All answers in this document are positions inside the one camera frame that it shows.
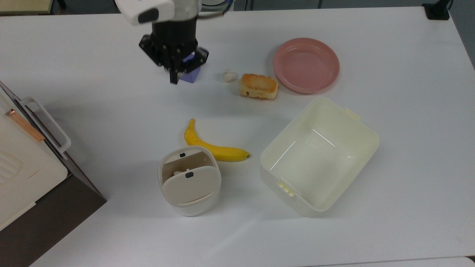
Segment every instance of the black button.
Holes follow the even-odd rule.
[[[154,21],[158,19],[158,9],[153,8],[147,11],[142,12],[139,15],[138,21],[139,23],[146,23],[150,21]]]

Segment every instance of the white container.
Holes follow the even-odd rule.
[[[314,99],[262,153],[262,180],[305,217],[329,209],[380,144],[359,119]]]
[[[158,167],[163,196],[178,213],[195,216],[219,199],[221,173],[206,148],[189,146],[166,155]]]
[[[3,87],[0,82],[0,230],[67,176],[66,167],[43,141],[45,137],[31,127]],[[37,103],[33,98],[24,101]],[[69,141],[61,152],[70,145]]]

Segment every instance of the purple block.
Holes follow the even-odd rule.
[[[194,58],[195,55],[189,55],[183,59],[183,62],[187,62],[188,60]],[[196,76],[198,76],[198,73],[200,72],[201,67],[196,68],[190,73],[185,73],[183,76],[180,77],[180,80],[189,82],[189,83],[194,83],[196,80]]]

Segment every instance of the plastic storage box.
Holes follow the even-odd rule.
[[[201,214],[218,201],[221,173],[204,147],[189,146],[166,155],[158,179],[163,196],[182,215]]]
[[[314,99],[261,155],[261,178],[295,210],[329,209],[370,160],[379,137],[349,110]]]

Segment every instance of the small white ball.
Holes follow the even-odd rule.
[[[226,69],[223,72],[223,79],[227,83],[233,82],[234,80],[236,80],[237,77],[238,76],[236,75],[236,73],[232,69]]]

